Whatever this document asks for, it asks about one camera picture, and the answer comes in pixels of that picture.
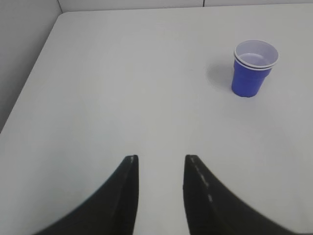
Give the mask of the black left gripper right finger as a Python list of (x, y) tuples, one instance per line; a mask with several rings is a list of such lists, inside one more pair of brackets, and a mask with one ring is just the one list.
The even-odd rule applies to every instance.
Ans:
[(239, 199), (197, 155), (185, 157), (183, 200), (192, 235), (292, 234)]

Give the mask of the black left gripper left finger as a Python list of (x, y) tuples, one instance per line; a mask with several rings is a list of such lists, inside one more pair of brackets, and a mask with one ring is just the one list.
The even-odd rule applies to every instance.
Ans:
[(84, 203), (40, 235), (131, 235), (139, 198), (137, 155), (126, 156), (108, 180)]

